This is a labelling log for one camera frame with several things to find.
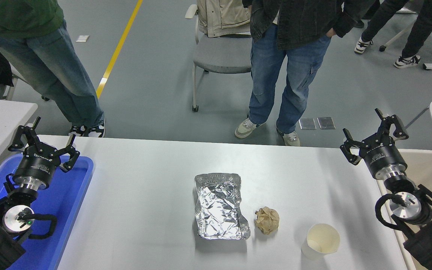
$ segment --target aluminum foil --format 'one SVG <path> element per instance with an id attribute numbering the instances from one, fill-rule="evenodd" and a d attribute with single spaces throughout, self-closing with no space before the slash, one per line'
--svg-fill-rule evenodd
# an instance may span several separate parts
<path id="1" fill-rule="evenodd" d="M 250 229 L 240 210 L 241 178 L 235 173 L 199 174 L 194 178 L 198 234 L 204 239 L 248 239 Z"/>

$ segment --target blue tray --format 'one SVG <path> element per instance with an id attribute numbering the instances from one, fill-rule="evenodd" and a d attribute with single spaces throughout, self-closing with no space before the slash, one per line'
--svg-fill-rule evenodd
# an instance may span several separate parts
<path id="1" fill-rule="evenodd" d="M 22 155 L 7 158 L 0 166 L 0 198 L 7 195 L 3 183 L 9 173 L 14 173 Z M 66 162 L 69 156 L 62 156 Z M 34 213 L 53 214 L 58 218 L 53 236 L 44 240 L 28 239 L 22 243 L 26 249 L 19 260 L 11 265 L 11 270 L 54 270 L 58 268 L 63 251 L 71 233 L 72 226 L 83 202 L 93 172 L 93 161 L 79 156 L 74 168 L 63 173 L 56 170 L 51 185 L 38 191 L 38 198 L 31 204 Z M 50 222 L 36 220 L 32 226 L 34 234 L 45 234 Z"/>

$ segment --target white container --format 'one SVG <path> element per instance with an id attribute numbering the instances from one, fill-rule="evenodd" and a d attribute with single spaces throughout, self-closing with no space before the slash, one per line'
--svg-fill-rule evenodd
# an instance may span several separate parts
<path id="1" fill-rule="evenodd" d="M 310 260 L 319 260 L 324 255 L 335 253 L 339 247 L 339 240 L 336 229 L 331 225 L 319 223 L 307 231 L 301 251 Z"/>

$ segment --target robotic arm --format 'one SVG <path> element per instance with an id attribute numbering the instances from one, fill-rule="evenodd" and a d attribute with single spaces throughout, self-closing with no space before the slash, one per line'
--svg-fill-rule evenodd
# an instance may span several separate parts
<path id="1" fill-rule="evenodd" d="M 38 190 L 49 188 L 57 167 L 63 172 L 70 171 L 79 157 L 72 146 L 75 136 L 59 150 L 40 142 L 35 132 L 40 119 L 36 118 L 32 127 L 19 126 L 8 148 L 12 152 L 22 152 L 23 156 L 14 174 L 6 176 L 7 196 L 0 199 L 0 269 L 10 267 L 26 252 L 21 246 L 26 239 L 46 239 L 53 234 L 57 218 L 34 213 L 31 203 L 38 198 Z M 60 157 L 65 154 L 70 158 L 62 163 Z M 31 226 L 36 220 L 50 221 L 46 234 L 32 234 Z"/>
<path id="2" fill-rule="evenodd" d="M 395 139 L 390 135 L 391 125 L 396 127 L 393 136 L 396 140 L 405 140 L 409 136 L 398 116 L 383 116 L 379 109 L 376 113 L 381 119 L 378 131 L 361 142 L 353 140 L 349 130 L 343 129 L 346 140 L 340 149 L 346 159 L 357 165 L 364 159 L 372 177 L 383 180 L 384 186 L 391 193 L 382 196 L 376 203 L 376 217 L 384 226 L 400 230 L 408 238 L 404 248 L 421 265 L 432 270 L 432 192 L 423 185 L 415 186 L 405 170 L 408 167 L 395 146 Z M 350 152 L 351 147 L 360 149 L 358 155 Z M 381 214 L 381 207 L 390 201 L 395 224 L 386 222 Z M 414 232 L 408 224 L 420 229 Z"/>

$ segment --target yellow floor line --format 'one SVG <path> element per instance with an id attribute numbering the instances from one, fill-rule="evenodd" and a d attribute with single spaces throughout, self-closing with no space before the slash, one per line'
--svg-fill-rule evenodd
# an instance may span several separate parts
<path id="1" fill-rule="evenodd" d="M 103 77 L 101 78 L 101 82 L 99 82 L 99 85 L 96 89 L 96 95 L 99 99 L 101 96 L 101 93 L 103 92 L 104 86 L 106 85 L 106 82 L 108 81 L 108 78 L 111 74 L 111 71 L 113 70 L 114 64 L 116 63 L 116 60 L 118 59 L 118 56 L 120 55 L 121 48 L 123 48 L 123 45 L 125 44 L 126 37 L 128 36 L 128 33 L 131 29 L 132 23 L 134 22 L 134 19 L 136 15 L 138 14 L 139 7 L 141 7 L 141 4 L 143 3 L 143 0 L 138 0 L 138 3 L 136 4 L 136 7 L 134 8 L 134 11 L 131 14 L 131 17 L 129 21 L 127 21 L 126 28 L 124 29 L 124 32 L 121 36 L 121 39 L 118 43 L 118 46 L 116 46 L 116 50 L 113 53 L 113 56 L 111 57 L 111 60 L 109 61 L 108 67 L 106 68 L 106 71 L 104 72 Z"/>

